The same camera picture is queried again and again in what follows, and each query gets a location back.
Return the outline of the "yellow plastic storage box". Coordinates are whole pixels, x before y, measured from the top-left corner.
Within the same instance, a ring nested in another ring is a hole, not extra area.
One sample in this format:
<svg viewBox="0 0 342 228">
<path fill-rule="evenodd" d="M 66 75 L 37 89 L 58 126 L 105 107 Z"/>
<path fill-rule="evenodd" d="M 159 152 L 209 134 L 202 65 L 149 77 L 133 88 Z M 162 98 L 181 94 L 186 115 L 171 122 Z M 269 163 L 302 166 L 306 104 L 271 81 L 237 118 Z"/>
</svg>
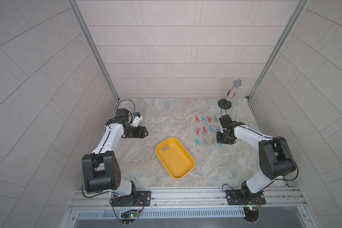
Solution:
<svg viewBox="0 0 342 228">
<path fill-rule="evenodd" d="M 166 145 L 169 145 L 171 149 L 163 152 L 162 148 Z M 194 158 L 175 137 L 161 142 L 157 145 L 155 152 L 169 175 L 176 180 L 184 178 L 195 167 Z"/>
</svg>

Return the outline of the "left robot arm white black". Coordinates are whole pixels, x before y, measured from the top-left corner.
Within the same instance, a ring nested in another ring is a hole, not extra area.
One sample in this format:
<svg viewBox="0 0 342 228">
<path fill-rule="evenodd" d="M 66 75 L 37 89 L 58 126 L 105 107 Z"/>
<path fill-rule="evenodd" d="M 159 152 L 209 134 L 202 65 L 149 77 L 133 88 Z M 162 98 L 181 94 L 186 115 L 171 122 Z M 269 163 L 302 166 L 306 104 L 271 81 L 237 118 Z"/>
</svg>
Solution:
<svg viewBox="0 0 342 228">
<path fill-rule="evenodd" d="M 147 129 L 140 126 L 142 115 L 139 112 L 117 109 L 116 117 L 105 124 L 105 133 L 92 153 L 83 156 L 82 193 L 97 195 L 111 193 L 118 197 L 136 196 L 136 187 L 132 181 L 122 178 L 116 159 L 116 149 L 122 138 L 145 138 Z"/>
</svg>

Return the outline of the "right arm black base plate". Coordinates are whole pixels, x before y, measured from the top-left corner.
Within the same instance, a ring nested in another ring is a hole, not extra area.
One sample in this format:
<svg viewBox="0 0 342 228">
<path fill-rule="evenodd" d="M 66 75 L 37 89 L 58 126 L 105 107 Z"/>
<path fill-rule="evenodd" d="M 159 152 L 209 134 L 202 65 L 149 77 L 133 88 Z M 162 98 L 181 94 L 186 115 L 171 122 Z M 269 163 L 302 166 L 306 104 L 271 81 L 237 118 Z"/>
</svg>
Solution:
<svg viewBox="0 0 342 228">
<path fill-rule="evenodd" d="M 263 192 L 250 193 L 249 191 L 225 190 L 228 205 L 266 205 Z"/>
</svg>

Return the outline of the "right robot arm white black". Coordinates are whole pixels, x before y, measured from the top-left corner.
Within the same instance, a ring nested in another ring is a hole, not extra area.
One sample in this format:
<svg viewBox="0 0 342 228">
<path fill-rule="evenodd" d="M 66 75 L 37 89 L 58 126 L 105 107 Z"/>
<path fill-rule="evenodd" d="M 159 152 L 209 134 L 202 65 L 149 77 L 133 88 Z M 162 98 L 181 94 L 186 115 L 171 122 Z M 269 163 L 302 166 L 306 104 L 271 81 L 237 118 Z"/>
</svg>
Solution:
<svg viewBox="0 0 342 228">
<path fill-rule="evenodd" d="M 259 194 L 275 180 L 284 180 L 284 176 L 298 171 L 285 138 L 264 135 L 242 122 L 233 121 L 229 115 L 221 116 L 219 122 L 222 131 L 217 132 L 218 143 L 232 145 L 240 139 L 258 151 L 259 171 L 241 184 L 240 192 L 245 199 Z"/>
</svg>

